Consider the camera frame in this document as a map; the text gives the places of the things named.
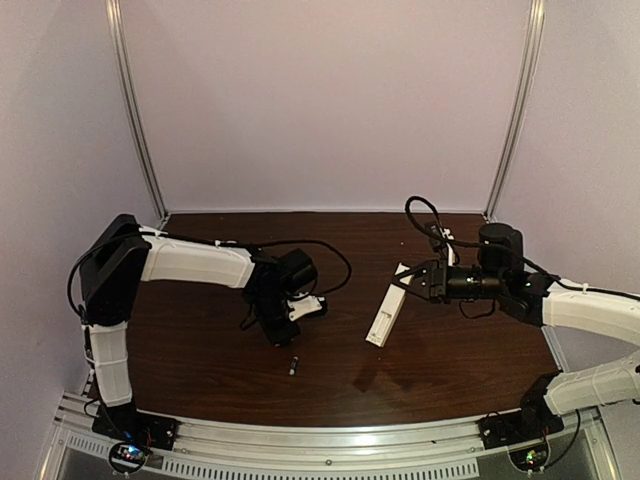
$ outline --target lavender wall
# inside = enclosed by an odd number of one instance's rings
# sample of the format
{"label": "lavender wall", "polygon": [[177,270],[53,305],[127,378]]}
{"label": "lavender wall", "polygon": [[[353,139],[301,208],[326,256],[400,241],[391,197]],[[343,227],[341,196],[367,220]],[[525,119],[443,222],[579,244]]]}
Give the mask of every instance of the lavender wall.
{"label": "lavender wall", "polygon": [[124,2],[170,210],[482,211],[528,0]]}
{"label": "lavender wall", "polygon": [[[497,218],[528,256],[579,282],[640,292],[640,4],[547,2],[533,90]],[[571,369],[628,344],[557,329]],[[640,407],[603,409],[623,478],[637,478]]]}
{"label": "lavender wall", "polygon": [[0,477],[21,480],[86,378],[69,268],[117,213],[155,219],[104,2],[0,2],[0,58]]}

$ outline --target white rectangular block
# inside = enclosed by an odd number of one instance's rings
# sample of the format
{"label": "white rectangular block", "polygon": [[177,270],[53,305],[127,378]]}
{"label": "white rectangular block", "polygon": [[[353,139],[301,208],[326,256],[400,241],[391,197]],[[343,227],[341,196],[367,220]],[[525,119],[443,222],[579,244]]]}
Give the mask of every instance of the white rectangular block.
{"label": "white rectangular block", "polygon": [[[398,268],[396,269],[396,275],[407,270],[409,270],[409,267],[399,263]],[[411,280],[413,280],[413,275],[403,278],[401,281],[402,283],[409,285]],[[389,290],[387,290],[387,294],[382,300],[382,305],[380,305],[380,308],[378,309],[376,318],[373,320],[373,325],[371,325],[371,328],[369,329],[369,333],[366,338],[367,342],[373,343],[379,347],[384,347],[384,344],[391,333],[391,329],[393,328],[393,324],[395,323],[396,318],[398,318],[398,314],[400,313],[406,294],[407,292],[403,289],[396,287],[395,285],[389,285]]]}

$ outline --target black mounting bracket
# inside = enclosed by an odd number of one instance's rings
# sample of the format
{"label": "black mounting bracket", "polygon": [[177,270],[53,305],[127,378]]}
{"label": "black mounting bracket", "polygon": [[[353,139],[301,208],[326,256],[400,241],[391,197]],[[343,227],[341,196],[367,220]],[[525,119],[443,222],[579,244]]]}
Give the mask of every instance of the black mounting bracket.
{"label": "black mounting bracket", "polygon": [[[151,437],[151,449],[168,450],[173,449],[173,443],[176,439],[176,431],[178,430],[178,421],[175,418],[161,417],[159,415],[149,415],[147,413],[136,413],[137,420],[143,426],[146,435],[148,429]],[[114,428],[113,423],[107,418],[100,409],[98,409],[97,417],[93,421],[91,430],[99,435],[109,438],[115,438],[124,442],[133,442],[146,446],[145,438],[132,439],[124,435],[122,432]]]}
{"label": "black mounting bracket", "polygon": [[525,421],[522,410],[511,413],[490,415],[478,421],[480,437],[485,450],[505,447],[517,443],[537,440],[551,433],[564,429],[562,418],[551,416],[545,419],[544,432],[535,430]]}

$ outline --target wire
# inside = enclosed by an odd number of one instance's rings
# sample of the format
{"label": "wire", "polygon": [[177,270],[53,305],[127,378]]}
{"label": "wire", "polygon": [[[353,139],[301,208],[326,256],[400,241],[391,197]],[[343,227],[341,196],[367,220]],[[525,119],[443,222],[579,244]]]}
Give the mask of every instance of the wire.
{"label": "wire", "polygon": [[94,420],[99,418],[97,415],[91,415],[89,412],[87,412],[87,407],[89,405],[92,405],[92,404],[94,404],[96,402],[99,402],[99,401],[100,401],[100,398],[94,398],[93,400],[89,400],[87,403],[85,403],[84,406],[82,407],[82,410],[84,411],[84,414],[89,416],[89,417],[91,417],[91,418],[93,418]]}
{"label": "wire", "polygon": [[312,239],[303,238],[303,239],[295,239],[295,240],[275,240],[273,242],[266,242],[266,243],[249,243],[249,244],[222,243],[220,245],[224,247],[235,246],[236,248],[251,248],[251,247],[268,248],[268,247],[277,247],[279,245],[320,245],[326,248],[327,250],[330,250],[342,261],[342,263],[347,269],[347,273],[345,274],[344,278],[340,283],[338,283],[337,285],[334,285],[331,288],[324,290],[323,292],[316,293],[315,295],[317,296],[328,295],[330,293],[337,292],[338,290],[344,288],[349,283],[349,280],[351,280],[351,276],[353,274],[353,268],[351,267],[351,263],[349,262],[347,257],[336,247],[334,247],[330,243],[327,243],[323,240],[312,240]]}
{"label": "wire", "polygon": [[587,292],[593,292],[593,293],[603,293],[605,295],[614,295],[616,297],[623,297],[623,298],[628,298],[630,300],[636,300],[638,302],[640,302],[640,295],[634,295],[633,293],[627,293],[627,292],[620,292],[618,290],[608,290],[606,288],[597,288],[597,287],[587,287],[586,289],[584,287],[574,287],[572,285],[566,285],[564,283],[562,283],[561,280],[555,280],[555,282],[560,285],[562,288],[566,289],[566,290],[571,290],[573,292],[582,292],[584,290],[586,290]]}
{"label": "wire", "polygon": [[474,303],[474,301],[473,300],[471,300],[471,301],[469,301],[469,300],[460,300],[460,302],[458,303],[458,308],[460,309],[460,313],[462,313],[462,316],[464,318],[468,318],[469,320],[477,320],[478,318],[490,317],[491,315],[496,313],[496,301],[495,301],[495,299],[491,302],[491,308],[489,309],[489,311],[484,312],[484,313],[478,313],[477,315],[471,315],[471,316],[469,316],[467,314],[467,312],[464,311],[464,308],[462,308],[462,304],[463,303]]}
{"label": "wire", "polygon": [[414,228],[416,230],[421,232],[423,235],[426,235],[427,237],[433,238],[434,240],[439,240],[439,241],[448,243],[450,245],[455,245],[455,246],[458,246],[458,247],[461,247],[461,248],[492,248],[492,249],[495,249],[495,250],[501,250],[503,252],[509,253],[515,259],[521,260],[525,265],[531,267],[536,272],[544,275],[546,278],[548,278],[549,280],[557,283],[560,287],[562,287],[562,288],[564,288],[566,290],[577,291],[577,292],[587,291],[587,292],[593,292],[593,293],[602,293],[602,294],[606,294],[606,295],[614,295],[614,296],[617,296],[617,297],[628,298],[628,299],[636,300],[636,301],[640,302],[640,295],[633,295],[631,293],[621,292],[621,291],[618,291],[618,290],[607,290],[607,289],[604,289],[604,288],[595,288],[595,287],[583,288],[583,287],[573,287],[573,286],[570,286],[570,285],[566,285],[566,284],[562,283],[562,281],[558,278],[557,275],[552,275],[551,273],[549,273],[547,270],[542,268],[537,263],[533,262],[532,260],[529,260],[525,256],[521,256],[521,255],[516,254],[512,249],[510,249],[509,247],[506,247],[504,245],[499,245],[499,244],[495,244],[495,243],[487,243],[487,244],[485,244],[485,243],[479,243],[479,242],[463,242],[463,241],[455,240],[455,239],[454,240],[450,240],[448,238],[445,238],[442,235],[438,235],[436,233],[433,233],[429,229],[426,229],[422,225],[420,225],[420,222],[418,222],[418,220],[416,220],[415,215],[411,211],[411,204],[413,202],[424,203],[429,208],[431,208],[432,211],[434,211],[434,215],[435,215],[435,212],[437,210],[435,210],[435,207],[433,206],[433,204],[431,202],[429,202],[427,199],[425,199],[423,197],[420,197],[418,195],[413,195],[413,196],[409,197],[407,199],[407,201],[405,202],[404,212],[407,215],[407,218],[409,219],[409,221],[411,222],[411,224],[414,226]]}
{"label": "wire", "polygon": [[569,442],[569,445],[567,445],[567,448],[565,448],[564,451],[560,455],[558,455],[558,458],[556,458],[552,462],[549,462],[548,465],[545,465],[545,470],[548,469],[548,468],[553,467],[560,460],[562,460],[567,455],[567,453],[569,453],[569,450],[571,450],[571,447],[573,447],[573,445],[576,443],[576,439],[578,438],[578,434],[580,433],[580,425],[582,423],[582,417],[580,416],[580,410],[576,410],[576,416],[578,417],[578,423],[576,425],[576,431],[573,433],[573,437],[571,437],[571,441]]}

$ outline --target dark wooden tabletop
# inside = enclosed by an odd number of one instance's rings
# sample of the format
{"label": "dark wooden tabletop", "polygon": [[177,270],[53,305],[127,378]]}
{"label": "dark wooden tabletop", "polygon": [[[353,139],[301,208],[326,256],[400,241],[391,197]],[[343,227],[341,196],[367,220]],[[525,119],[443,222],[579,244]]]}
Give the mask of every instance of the dark wooden tabletop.
{"label": "dark wooden tabletop", "polygon": [[[475,240],[483,223],[480,215],[443,220],[463,240]],[[302,335],[286,348],[271,347],[257,325],[238,328],[247,310],[238,290],[141,285],[128,342],[134,394],[144,410],[282,426],[423,422],[517,407],[539,375],[556,369],[537,328],[501,313],[468,320],[457,304],[414,297],[407,298],[384,348],[365,342],[397,264],[433,258],[427,239],[404,215],[173,215],[167,230],[245,242],[322,239],[351,260],[353,278],[328,297],[326,317],[300,322]],[[320,272],[319,290],[340,281],[339,260],[321,247],[303,248]],[[460,253],[462,264],[475,259],[473,250]],[[470,313],[487,308],[468,307]],[[289,376],[293,356],[300,360]]]}

